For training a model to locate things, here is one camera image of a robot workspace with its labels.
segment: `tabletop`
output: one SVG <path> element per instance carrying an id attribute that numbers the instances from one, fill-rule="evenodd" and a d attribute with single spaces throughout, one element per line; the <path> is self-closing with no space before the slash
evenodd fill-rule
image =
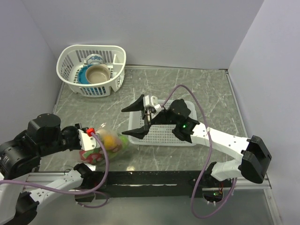
<path id="1" fill-rule="evenodd" d="M 177 84 L 188 86 L 204 109 L 210 127 L 235 136 L 244 136 L 243 124 L 225 70 L 201 70 L 164 67 L 126 67 L 122 87 L 110 96 L 83 97 L 64 85 L 55 107 L 61 127 L 81 123 L 83 127 L 107 127 L 119 133 L 128 130 L 129 113 L 121 109 L 141 94 L 165 99 Z M 194 102 L 190 94 L 179 88 L 171 99 L 183 98 Z M 199 109 L 197 119 L 203 122 Z M 110 160 L 110 171 L 180 171 L 201 170 L 208 156 L 208 147 L 129 145 Z M 41 160 L 40 171 L 64 171 L 79 161 L 79 153 L 59 152 Z M 211 162 L 225 162 L 232 158 L 213 150 Z M 103 170 L 104 163 L 93 167 Z"/>

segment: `plastic bag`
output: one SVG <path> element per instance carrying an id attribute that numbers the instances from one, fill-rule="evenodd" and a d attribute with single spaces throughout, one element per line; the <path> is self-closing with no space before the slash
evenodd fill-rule
<path id="1" fill-rule="evenodd" d="M 107 129 L 105 124 L 102 124 L 95 132 L 103 143 L 109 159 L 114 158 L 129 145 L 129 140 L 126 136 Z M 89 151 L 80 150 L 79 156 L 82 162 L 91 165 L 95 165 L 104 160 L 104 154 L 101 148 L 95 148 Z"/>

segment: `beige bowl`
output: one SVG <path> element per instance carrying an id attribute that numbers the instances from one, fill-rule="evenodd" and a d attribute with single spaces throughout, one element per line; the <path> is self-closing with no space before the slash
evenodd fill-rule
<path id="1" fill-rule="evenodd" d="M 85 77 L 89 83 L 103 83 L 111 78 L 111 73 L 105 64 L 94 65 L 86 70 Z"/>

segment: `perforated tray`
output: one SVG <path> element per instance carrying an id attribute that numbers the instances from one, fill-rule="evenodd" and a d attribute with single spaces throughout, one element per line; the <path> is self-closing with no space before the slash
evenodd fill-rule
<path id="1" fill-rule="evenodd" d="M 169 100 L 165 107 L 168 108 L 173 100 Z M 158 100 L 158 103 L 163 103 L 164 100 Z M 196 110 L 195 105 L 190 101 L 185 101 L 187 107 L 191 110 L 190 118 L 196 120 Z M 142 119 L 141 112 L 130 112 L 129 114 L 129 126 L 128 130 L 140 128 L 144 126 L 144 120 Z M 152 125 L 149 133 L 144 137 L 144 139 L 138 139 L 132 136 L 129 136 L 129 141 L 132 144 L 140 145 L 163 145 L 163 146 L 195 146 L 196 144 L 191 144 L 188 142 L 183 142 L 179 140 L 172 133 L 172 130 L 175 128 L 175 125 Z"/>

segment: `cup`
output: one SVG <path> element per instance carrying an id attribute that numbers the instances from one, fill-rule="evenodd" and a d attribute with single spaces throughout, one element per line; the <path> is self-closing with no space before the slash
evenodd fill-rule
<path id="1" fill-rule="evenodd" d="M 103 57 L 99 54 L 91 54 L 88 57 L 86 57 L 86 63 L 88 65 L 100 65 L 103 64 Z"/>
<path id="2" fill-rule="evenodd" d="M 86 70 L 85 77 L 91 84 L 103 83 L 111 78 L 111 73 L 105 64 L 93 65 Z"/>

